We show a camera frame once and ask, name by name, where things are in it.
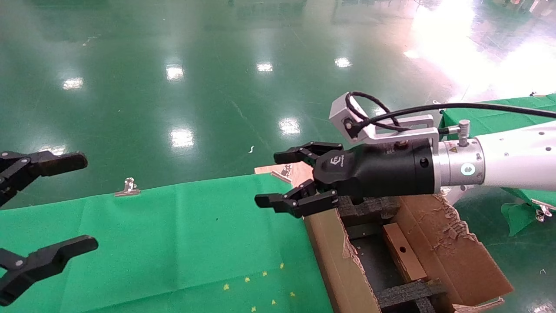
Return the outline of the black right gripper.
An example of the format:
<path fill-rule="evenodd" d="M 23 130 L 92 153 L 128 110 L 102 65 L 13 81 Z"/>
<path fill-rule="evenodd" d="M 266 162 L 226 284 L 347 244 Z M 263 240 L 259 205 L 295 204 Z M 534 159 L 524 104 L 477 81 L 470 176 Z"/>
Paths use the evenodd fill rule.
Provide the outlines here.
<path fill-rule="evenodd" d="M 310 141 L 274 153 L 276 164 L 303 162 L 313 167 L 314 181 L 304 181 L 284 194 L 257 194 L 256 206 L 299 219 L 337 208 L 339 195 L 360 199 L 437 191 L 428 141 L 409 141 L 404 147 L 361 144 L 343 149 L 338 143 Z"/>

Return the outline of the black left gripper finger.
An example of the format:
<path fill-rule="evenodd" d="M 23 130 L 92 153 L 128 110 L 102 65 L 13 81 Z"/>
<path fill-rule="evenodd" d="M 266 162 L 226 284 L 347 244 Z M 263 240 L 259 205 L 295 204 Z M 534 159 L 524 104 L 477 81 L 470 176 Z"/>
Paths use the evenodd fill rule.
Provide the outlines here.
<path fill-rule="evenodd" d="M 57 176 L 85 169 L 89 162 L 82 152 L 54 155 L 51 151 L 22 154 L 2 151 L 0 156 L 0 206 L 12 200 L 39 177 Z"/>
<path fill-rule="evenodd" d="M 0 305 L 11 305 L 38 281 L 62 273 L 71 258 L 98 247 L 94 237 L 78 236 L 40 248 L 26 257 L 1 248 L 0 266 L 6 272 L 0 280 Z"/>

